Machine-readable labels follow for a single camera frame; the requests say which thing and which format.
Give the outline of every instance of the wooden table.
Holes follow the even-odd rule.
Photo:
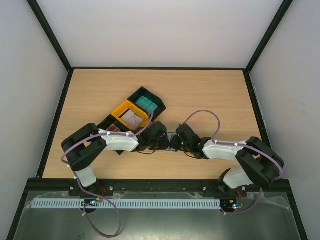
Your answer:
[[[203,109],[221,120],[222,141],[260,137],[243,72],[240,70],[74,70],[43,178],[73,178],[60,162],[61,142],[88,123],[99,124],[139,87],[159,96],[166,110],[156,119],[175,132],[190,114]],[[202,138],[211,137],[217,120],[198,113],[188,124]],[[93,162],[102,179],[217,179],[238,163],[222,159],[193,159],[183,152],[103,152]]]

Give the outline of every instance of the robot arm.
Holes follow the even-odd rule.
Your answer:
[[[89,123],[65,139],[61,147],[66,152],[84,139],[101,134],[101,136],[91,139],[89,144],[82,143],[66,155],[68,166],[86,188],[97,181],[91,163],[102,152],[113,150],[136,152],[146,149],[165,150],[167,148],[167,129],[161,122],[154,123],[140,135],[132,136],[136,132],[138,131],[110,132],[99,129],[94,123]]]
[[[212,141],[210,137],[200,139],[187,124],[182,124],[176,133],[181,141],[180,149],[193,154],[197,159],[225,159],[240,163],[240,168],[227,169],[220,177],[231,189],[250,184],[268,188],[280,174],[279,168],[274,163],[251,149],[268,155],[281,169],[285,165],[284,161],[257,137],[238,143],[218,143]]]
[[[251,137],[248,141],[236,144],[233,142],[217,144],[210,137],[199,138],[187,124],[183,124],[176,130],[174,140],[169,142],[167,129],[161,122],[154,123],[140,135],[132,136],[136,132],[137,130],[109,132],[90,123],[64,140],[61,146],[66,152],[85,138],[102,134],[102,136],[90,140],[88,146],[83,143],[66,155],[69,166],[84,187],[97,181],[91,163],[104,151],[137,152],[146,149],[156,151],[173,147],[191,153],[197,159],[225,159],[239,162],[240,168],[227,169],[219,178],[222,183],[222,192],[250,184],[255,184],[260,188],[268,188],[279,175],[278,167],[265,157],[243,147],[244,145],[254,147],[272,157],[281,168],[285,165],[283,160],[257,137]]]

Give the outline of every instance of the white wall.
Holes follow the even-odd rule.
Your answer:
[[[26,0],[0,1],[0,239],[36,176],[67,72]]]
[[[38,0],[74,67],[245,68],[282,0]]]
[[[251,72],[310,240],[320,226],[320,1],[293,1]]]

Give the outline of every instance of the green object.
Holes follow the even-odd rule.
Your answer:
[[[155,111],[158,108],[158,105],[152,102],[152,104],[146,109],[146,112],[149,113],[150,110]]]
[[[158,105],[155,104],[154,102],[150,101],[148,98],[146,98],[145,96],[142,96],[138,99],[138,101],[135,102],[135,104],[137,104],[140,108],[142,108],[143,110],[145,110],[147,113],[150,110],[155,111],[158,108]]]

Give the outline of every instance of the black metal frame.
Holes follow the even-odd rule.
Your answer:
[[[72,75],[74,69],[118,69],[118,70],[132,70],[132,69],[139,69],[139,70],[238,70],[243,71],[243,75],[245,78],[245,82],[248,88],[248,92],[250,95],[250,99],[252,102],[252,107],[254,110],[254,114],[256,117],[256,121],[258,124],[258,128],[261,134],[262,140],[270,146],[270,141],[268,138],[268,134],[266,131],[265,123],[263,121],[263,117],[260,111],[260,107],[257,101],[257,97],[252,85],[252,81],[250,79],[250,72],[253,69],[254,65],[258,61],[260,55],[262,54],[263,50],[265,49],[266,45],[268,44],[269,40],[271,39],[273,33],[277,29],[278,25],[280,24],[282,18],[285,16],[287,10],[289,9],[293,0],[284,0],[277,11],[274,19],[272,20],[269,28],[267,29],[266,33],[264,34],[260,44],[258,45],[255,53],[253,54],[249,64],[246,68],[219,68],[219,67],[71,67],[66,55],[64,54],[54,32],[52,31],[48,21],[45,18],[37,0],[27,0],[29,3],[32,11],[34,12],[35,16],[37,17],[39,23],[41,24],[44,32],[46,33],[47,37],[49,38],[52,46],[56,50],[59,58],[61,59],[63,65],[65,66],[68,75],[66,77],[66,81],[64,84],[64,88],[60,97],[60,101],[53,119],[52,127],[50,129],[50,133],[47,139],[47,143],[45,145],[45,149],[43,152],[43,156],[41,158],[40,166],[37,171],[37,178],[30,178],[26,184],[24,192],[22,194],[19,206],[17,208],[13,223],[11,225],[11,229],[9,231],[9,235],[7,237],[8,240],[13,240],[18,223],[23,212],[27,196],[30,191],[47,191],[47,192],[60,192],[60,191],[70,191],[70,187],[74,186],[75,180],[73,179],[44,179],[43,173],[45,170],[45,166],[48,160],[49,152],[53,143],[53,139],[57,130],[58,122],[60,119],[60,115],[65,103],[65,99],[68,93],[68,88],[72,79]],[[120,191],[125,189],[127,192],[161,192],[161,191],[178,191],[178,192],[200,192],[203,196],[207,197],[215,197],[217,199],[229,199],[230,196],[223,196],[217,189],[213,186],[217,185],[217,180],[118,180],[118,179],[100,179],[99,180],[103,185],[113,187],[113,191],[109,191],[107,189],[107,195],[112,195],[113,192]],[[259,188],[250,185],[246,187],[248,192],[258,192]],[[297,224],[297,228],[302,240],[307,240],[307,234],[304,229],[298,207],[288,180],[280,179],[275,181],[271,188],[264,189],[265,192],[285,192],[289,199],[289,203],[291,209],[293,210],[293,215]]]

